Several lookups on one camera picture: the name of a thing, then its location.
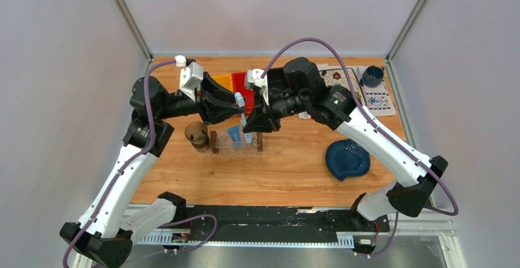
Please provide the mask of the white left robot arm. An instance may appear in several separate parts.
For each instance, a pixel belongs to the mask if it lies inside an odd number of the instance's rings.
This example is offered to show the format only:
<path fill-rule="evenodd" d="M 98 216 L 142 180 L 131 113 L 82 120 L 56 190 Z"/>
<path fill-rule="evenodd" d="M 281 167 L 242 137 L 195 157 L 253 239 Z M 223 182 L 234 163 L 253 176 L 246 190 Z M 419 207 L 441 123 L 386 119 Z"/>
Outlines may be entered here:
<path fill-rule="evenodd" d="M 234 93 L 207 72 L 195 77 L 192 95 L 171 93 L 152 76 L 140 78 L 130 103 L 132 120 L 107 181 L 88 210 L 76 222 L 64 223 L 59 232 L 74 251 L 104 267 L 122 266 L 133 246 L 154 229 L 165 224 L 180 228 L 187 221 L 186 201 L 170 192 L 129 218 L 123 216 L 174 132 L 168 119 L 198 114 L 203 124 L 218 124 L 245 111 Z"/>

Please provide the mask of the blue toothpaste tube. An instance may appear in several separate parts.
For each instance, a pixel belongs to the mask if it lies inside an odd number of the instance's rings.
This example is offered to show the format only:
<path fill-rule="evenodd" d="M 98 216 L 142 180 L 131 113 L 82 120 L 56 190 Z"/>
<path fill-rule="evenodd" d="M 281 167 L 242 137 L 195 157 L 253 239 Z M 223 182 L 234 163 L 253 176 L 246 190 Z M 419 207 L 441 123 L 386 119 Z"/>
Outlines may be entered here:
<path fill-rule="evenodd" d="M 231 141 L 233 143 L 240 143 L 241 142 L 241 136 L 240 136 L 240 126 L 239 125 L 236 125 L 236 126 L 233 126 L 233 127 L 230 127 L 226 130 L 226 132 L 228 133 Z"/>

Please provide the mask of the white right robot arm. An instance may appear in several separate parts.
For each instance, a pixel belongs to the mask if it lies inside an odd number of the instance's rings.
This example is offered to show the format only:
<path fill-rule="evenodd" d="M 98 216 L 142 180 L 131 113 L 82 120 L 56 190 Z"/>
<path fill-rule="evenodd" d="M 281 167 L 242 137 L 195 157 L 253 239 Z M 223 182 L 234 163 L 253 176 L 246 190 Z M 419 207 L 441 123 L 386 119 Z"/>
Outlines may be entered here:
<path fill-rule="evenodd" d="M 249 70 L 245 87 L 254 93 L 254 106 L 244 133 L 277 132 L 282 118 L 306 112 L 315 122 L 359 144 L 393 174 L 389 186 L 355 200 L 350 223 L 357 230 L 366 230 L 389 213 L 417 217 L 448 166 L 445 158 L 427 156 L 389 131 L 349 89 L 327 85 L 317 65 L 307 58 L 268 71 Z"/>

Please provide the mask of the clear textured toiletry holder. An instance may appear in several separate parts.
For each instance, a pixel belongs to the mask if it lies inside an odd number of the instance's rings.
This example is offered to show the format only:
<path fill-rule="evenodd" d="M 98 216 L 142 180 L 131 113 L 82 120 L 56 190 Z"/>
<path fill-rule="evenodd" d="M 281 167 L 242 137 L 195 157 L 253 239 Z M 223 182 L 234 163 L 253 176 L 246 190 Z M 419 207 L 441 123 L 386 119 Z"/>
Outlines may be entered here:
<path fill-rule="evenodd" d="M 250 156 L 260 155 L 265 149 L 262 133 L 255 133 L 254 142 L 248 144 L 241 134 L 241 142 L 233 143 L 226 131 L 210 131 L 210 151 L 215 155 Z"/>

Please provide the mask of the white toothpaste tube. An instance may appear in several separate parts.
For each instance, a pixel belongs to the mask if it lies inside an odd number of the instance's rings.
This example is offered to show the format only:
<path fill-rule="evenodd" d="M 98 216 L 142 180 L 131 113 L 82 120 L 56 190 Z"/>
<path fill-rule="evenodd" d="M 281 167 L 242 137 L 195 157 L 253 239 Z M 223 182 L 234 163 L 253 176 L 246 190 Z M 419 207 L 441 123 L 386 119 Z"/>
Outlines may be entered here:
<path fill-rule="evenodd" d="M 254 142 L 254 138 L 255 138 L 256 134 L 255 133 L 246 133 L 245 134 L 245 139 L 247 141 L 248 144 L 252 144 Z"/>

